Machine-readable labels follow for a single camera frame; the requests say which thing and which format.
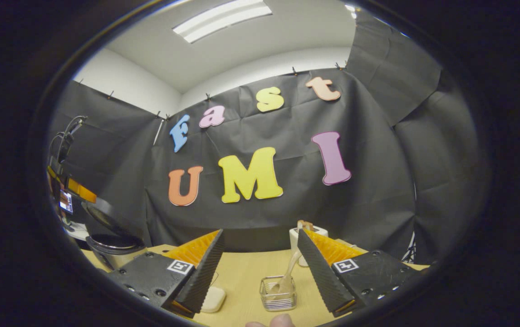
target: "finger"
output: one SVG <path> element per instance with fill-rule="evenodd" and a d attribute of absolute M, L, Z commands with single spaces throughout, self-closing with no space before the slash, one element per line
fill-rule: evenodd
<path fill-rule="evenodd" d="M 272 318 L 270 327 L 295 327 L 289 314 L 281 314 Z"/>
<path fill-rule="evenodd" d="M 262 325 L 262 323 L 259 323 L 257 321 L 251 321 L 246 323 L 245 327 L 266 327 L 265 325 Z"/>

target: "foam letter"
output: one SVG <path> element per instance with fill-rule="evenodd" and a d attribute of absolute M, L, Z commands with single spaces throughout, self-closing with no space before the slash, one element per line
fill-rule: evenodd
<path fill-rule="evenodd" d="M 268 89 L 261 89 L 256 93 L 256 100 L 258 100 L 258 110 L 262 112 L 280 109 L 285 104 L 285 99 L 279 95 L 280 89 L 277 87 L 269 87 Z"/>
<path fill-rule="evenodd" d="M 320 97 L 325 101 L 333 101 L 339 99 L 341 93 L 339 91 L 331 92 L 327 85 L 331 85 L 332 83 L 331 80 L 323 80 L 321 77 L 315 77 L 305 85 L 306 87 L 312 87 L 317 97 Z"/>
<path fill-rule="evenodd" d="M 200 120 L 200 128 L 208 128 L 210 126 L 218 126 L 223 123 L 223 105 L 213 106 L 204 112 L 204 118 Z"/>
<path fill-rule="evenodd" d="M 169 201 L 174 205 L 184 207 L 190 205 L 197 198 L 197 191 L 200 187 L 200 173 L 204 170 L 202 166 L 191 167 L 187 170 L 190 175 L 189 192 L 187 195 L 181 195 L 179 193 L 179 186 L 182 182 L 183 173 L 185 170 L 177 169 L 169 172 Z"/>
<path fill-rule="evenodd" d="M 333 185 L 345 182 L 351 178 L 351 172 L 345 168 L 341 151 L 338 149 L 337 132 L 326 132 L 316 134 L 312 141 L 319 146 L 320 154 L 323 156 L 325 185 Z"/>
<path fill-rule="evenodd" d="M 267 147 L 254 152 L 250 167 L 244 168 L 235 155 L 223 157 L 218 162 L 224 173 L 224 195 L 222 202 L 234 203 L 240 200 L 240 195 L 235 192 L 237 186 L 245 199 L 252 197 L 254 184 L 258 182 L 258 190 L 254 195 L 256 198 L 275 198 L 283 194 L 283 190 L 276 182 L 274 173 L 274 162 L 272 158 L 276 149 Z"/>
<path fill-rule="evenodd" d="M 183 116 L 177 124 L 169 131 L 169 135 L 173 137 L 173 142 L 175 143 L 174 152 L 179 151 L 183 147 L 183 145 L 187 142 L 187 137 L 183 136 L 187 134 L 187 124 L 186 122 L 189 120 L 189 114 Z"/>

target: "white wall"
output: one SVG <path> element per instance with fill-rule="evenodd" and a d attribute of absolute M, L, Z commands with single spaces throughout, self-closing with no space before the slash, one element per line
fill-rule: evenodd
<path fill-rule="evenodd" d="M 181 94 L 141 66 L 103 48 L 73 78 L 116 99 L 160 116 L 175 114 Z"/>
<path fill-rule="evenodd" d="M 182 95 L 177 111 L 185 109 L 210 96 L 228 91 L 234 87 L 252 83 L 268 77 L 310 69 L 334 68 L 335 62 L 345 66 L 349 58 L 350 47 L 316 48 L 286 52 L 262 58 L 223 72 L 200 83 Z"/>

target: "wooden table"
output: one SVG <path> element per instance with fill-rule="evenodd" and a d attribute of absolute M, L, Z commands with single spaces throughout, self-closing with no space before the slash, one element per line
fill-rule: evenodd
<path fill-rule="evenodd" d="M 174 246 L 161 245 L 151 247 L 149 250 L 162 253 L 172 248 Z M 108 271 L 91 251 L 83 250 L 83 253 L 95 267 Z M 216 269 L 218 276 L 214 286 L 225 290 L 226 299 L 218 312 L 202 312 L 196 314 L 193 319 L 210 327 L 244 327 L 248 321 L 258 321 L 268 326 L 270 320 L 281 313 L 288 313 L 297 327 L 316 326 L 335 320 L 324 306 L 309 267 L 301 267 L 298 264 L 292 273 L 297 288 L 296 308 L 280 312 L 268 312 L 264 309 L 260 300 L 260 280 L 264 277 L 283 275 L 290 257 L 290 249 L 272 252 L 223 253 Z M 427 267 L 411 266 L 418 270 Z"/>

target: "ceiling light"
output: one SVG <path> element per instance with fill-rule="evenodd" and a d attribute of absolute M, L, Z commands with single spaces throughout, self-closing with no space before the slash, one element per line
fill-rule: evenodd
<path fill-rule="evenodd" d="M 187 42 L 194 43 L 229 25 L 271 14 L 263 0 L 236 0 L 202 12 L 179 24 L 173 31 Z"/>

